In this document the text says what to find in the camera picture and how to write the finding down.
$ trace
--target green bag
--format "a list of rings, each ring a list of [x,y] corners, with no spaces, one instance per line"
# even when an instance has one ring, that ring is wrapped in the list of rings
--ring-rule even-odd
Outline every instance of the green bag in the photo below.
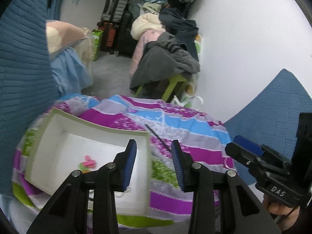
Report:
[[[94,37],[93,61],[96,61],[98,59],[98,57],[97,57],[98,50],[99,50],[99,47],[100,47],[101,42],[102,42],[103,31],[93,30],[92,33],[93,33],[93,37]]]

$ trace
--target green stripe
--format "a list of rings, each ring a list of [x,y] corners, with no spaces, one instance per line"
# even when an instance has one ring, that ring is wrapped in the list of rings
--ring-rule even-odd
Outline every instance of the green stripe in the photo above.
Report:
[[[169,169],[156,158],[152,159],[152,178],[179,187],[174,170]]]
[[[35,205],[32,203],[32,201],[29,199],[27,194],[25,193],[23,187],[16,184],[15,182],[12,182],[12,189],[14,196],[24,205],[35,207]]]
[[[134,228],[149,228],[149,227],[159,227],[168,226],[174,223],[171,220],[160,220],[147,216],[124,216],[117,215],[117,220],[119,224],[134,227]]]
[[[35,137],[37,135],[37,131],[33,129],[28,129],[25,133],[25,143],[22,149],[23,156],[29,156],[32,149],[32,144],[35,141]]]

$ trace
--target black cable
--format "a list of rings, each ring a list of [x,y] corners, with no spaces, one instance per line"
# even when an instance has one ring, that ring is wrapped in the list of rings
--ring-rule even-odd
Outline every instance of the black cable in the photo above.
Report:
[[[289,217],[291,215],[292,212],[294,212],[299,206],[296,205],[287,215],[282,216],[277,222],[276,224],[279,225],[281,222],[283,222],[287,217]]]
[[[166,150],[171,153],[171,149],[169,148],[169,146],[154,132],[154,130],[152,130],[147,124],[145,124],[145,126],[157,137],[158,140],[160,140]]]

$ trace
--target pink jacket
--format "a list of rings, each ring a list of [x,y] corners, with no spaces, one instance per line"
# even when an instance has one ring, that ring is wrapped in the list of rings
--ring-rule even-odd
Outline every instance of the pink jacket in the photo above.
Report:
[[[135,73],[135,71],[138,68],[138,64],[143,56],[143,50],[144,50],[144,45],[146,43],[149,43],[151,41],[156,41],[158,39],[158,37],[165,31],[165,29],[162,31],[159,30],[147,30],[145,33],[143,33],[138,41],[138,44],[135,48],[135,51],[133,53],[132,56],[132,61],[131,61],[131,65],[130,65],[130,70],[129,70],[129,74],[130,76],[133,76],[133,74]]]

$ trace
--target blue padded cushion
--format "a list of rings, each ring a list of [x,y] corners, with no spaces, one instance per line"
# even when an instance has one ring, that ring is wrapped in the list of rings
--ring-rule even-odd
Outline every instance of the blue padded cushion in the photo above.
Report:
[[[0,18],[0,194],[12,196],[15,147],[57,98],[46,44],[47,0],[12,0]]]
[[[283,69],[253,101],[224,125],[232,139],[242,135],[291,159],[301,112],[312,112],[311,97],[297,78]],[[236,167],[248,185],[255,183],[247,167],[240,163]]]

